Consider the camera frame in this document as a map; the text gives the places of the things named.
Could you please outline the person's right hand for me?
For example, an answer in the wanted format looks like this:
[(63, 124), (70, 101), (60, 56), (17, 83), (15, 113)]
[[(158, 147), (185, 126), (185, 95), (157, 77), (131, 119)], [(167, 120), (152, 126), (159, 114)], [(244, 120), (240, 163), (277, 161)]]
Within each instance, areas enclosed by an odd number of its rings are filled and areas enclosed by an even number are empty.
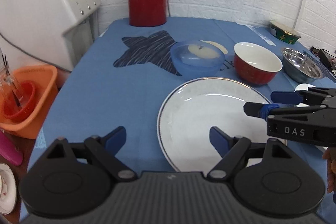
[(335, 192), (335, 148), (328, 148), (322, 158), (327, 162), (327, 193)]

